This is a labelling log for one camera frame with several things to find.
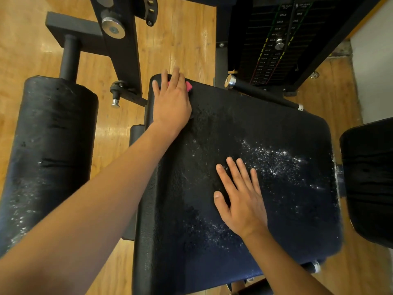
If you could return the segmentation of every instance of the wooden floor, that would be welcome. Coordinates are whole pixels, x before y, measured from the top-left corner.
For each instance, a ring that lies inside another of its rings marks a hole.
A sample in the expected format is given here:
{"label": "wooden floor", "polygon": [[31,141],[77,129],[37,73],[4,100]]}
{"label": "wooden floor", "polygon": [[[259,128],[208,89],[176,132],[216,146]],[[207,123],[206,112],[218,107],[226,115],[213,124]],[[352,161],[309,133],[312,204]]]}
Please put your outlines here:
{"label": "wooden floor", "polygon": [[[215,9],[182,0],[158,0],[153,28],[137,19],[144,95],[152,75],[179,65],[186,77],[213,84],[215,68]],[[89,0],[0,0],[0,185],[4,182],[23,83],[40,74],[57,77],[62,49],[44,25],[47,11],[95,20]],[[296,98],[331,127],[337,162],[338,139],[344,130],[361,124],[356,89],[348,58],[330,59],[319,68],[318,79],[308,79]],[[99,113],[91,175],[118,157],[128,146],[129,130],[143,123],[144,109],[121,101],[112,109],[110,84],[116,80],[107,57],[85,54],[77,82],[99,97]],[[351,227],[346,202],[341,201],[345,242],[327,260],[317,278],[334,294],[391,294],[390,256],[386,248],[367,242]],[[119,241],[92,284],[89,295],[131,293],[133,242]],[[227,294],[225,287],[201,294]]]}

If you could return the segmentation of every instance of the black upholstery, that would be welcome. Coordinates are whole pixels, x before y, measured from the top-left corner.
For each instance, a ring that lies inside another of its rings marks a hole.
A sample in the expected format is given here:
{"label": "black upholstery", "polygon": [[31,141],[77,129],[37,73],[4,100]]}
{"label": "black upholstery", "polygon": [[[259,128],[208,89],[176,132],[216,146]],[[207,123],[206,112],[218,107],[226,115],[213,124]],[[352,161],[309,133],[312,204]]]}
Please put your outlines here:
{"label": "black upholstery", "polygon": [[[152,122],[150,80],[146,127]],[[190,81],[193,118],[156,168],[138,210],[133,294],[187,294],[261,274],[222,222],[215,165],[255,167],[275,239],[299,263],[341,247],[330,131],[307,112]]]}
{"label": "black upholstery", "polygon": [[340,144],[353,227],[393,248],[393,118],[351,128]]}

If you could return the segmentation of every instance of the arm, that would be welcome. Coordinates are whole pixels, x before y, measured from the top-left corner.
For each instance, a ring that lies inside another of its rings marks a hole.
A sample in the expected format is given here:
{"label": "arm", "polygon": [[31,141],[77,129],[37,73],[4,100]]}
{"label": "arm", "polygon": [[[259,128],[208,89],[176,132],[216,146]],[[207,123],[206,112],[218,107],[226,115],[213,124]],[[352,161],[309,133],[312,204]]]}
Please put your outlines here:
{"label": "arm", "polygon": [[251,169],[250,179],[240,158],[236,161],[237,166],[231,157],[227,158],[227,163],[235,184],[222,165],[218,164],[216,169],[228,192],[231,208],[228,208],[219,191],[214,193],[214,202],[223,221],[243,239],[274,294],[331,295],[331,292],[298,265],[269,233],[256,170]]}
{"label": "arm", "polygon": [[135,212],[157,163],[188,122],[175,68],[153,82],[154,122],[101,173],[38,223],[0,260],[2,294],[85,294]]}

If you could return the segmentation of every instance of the gym machine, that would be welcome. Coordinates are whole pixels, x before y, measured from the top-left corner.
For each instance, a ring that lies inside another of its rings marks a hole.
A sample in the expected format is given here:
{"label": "gym machine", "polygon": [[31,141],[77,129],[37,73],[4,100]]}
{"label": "gym machine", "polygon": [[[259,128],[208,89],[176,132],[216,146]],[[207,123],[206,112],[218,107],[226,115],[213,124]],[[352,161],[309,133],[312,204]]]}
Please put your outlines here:
{"label": "gym machine", "polygon": [[[133,292],[186,294],[261,274],[212,203],[213,191],[222,186],[204,162],[229,155],[242,156],[249,166],[256,163],[269,229],[309,272],[341,247],[337,186],[340,194],[346,190],[355,229],[391,247],[385,219],[391,218],[386,174],[392,170],[384,162],[393,161],[387,130],[393,121],[343,134],[343,177],[325,121],[282,98],[296,94],[379,0],[189,1],[217,7],[215,87],[190,81],[194,118],[159,163],[123,235],[135,240]],[[145,107],[144,125],[131,128],[130,144],[153,121],[151,82],[160,83],[160,76],[151,78],[148,99],[142,98],[135,17],[154,26],[157,0],[91,4],[97,22],[47,14],[46,26],[64,48],[60,75],[25,82],[0,202],[0,256],[89,179],[98,99],[76,84],[81,51],[111,58],[118,77],[110,88],[114,108],[121,98]],[[377,174],[373,182],[379,190],[366,173]],[[176,184],[174,174],[187,180]],[[285,194],[290,196],[275,198]],[[237,269],[229,267],[234,262]],[[271,293],[266,280],[239,292]]]}

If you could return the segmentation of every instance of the hand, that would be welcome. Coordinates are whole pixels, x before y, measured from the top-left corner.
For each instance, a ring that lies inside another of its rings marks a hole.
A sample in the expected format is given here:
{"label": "hand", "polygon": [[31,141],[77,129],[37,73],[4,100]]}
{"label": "hand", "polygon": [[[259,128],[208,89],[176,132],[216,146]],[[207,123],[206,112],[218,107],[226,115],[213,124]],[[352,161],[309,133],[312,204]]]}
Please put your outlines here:
{"label": "hand", "polygon": [[239,169],[231,157],[228,157],[226,162],[236,186],[222,165],[217,164],[217,173],[231,201],[231,208],[229,208],[222,193],[219,191],[214,193],[214,203],[222,220],[243,240],[253,233],[268,232],[268,218],[259,187],[257,171],[251,169],[250,180],[246,166],[240,158],[236,161]]}
{"label": "hand", "polygon": [[184,74],[179,74],[179,67],[175,67],[168,84],[168,72],[165,70],[161,74],[161,91],[156,80],[152,85],[155,97],[153,121],[177,136],[187,124],[192,110]]}

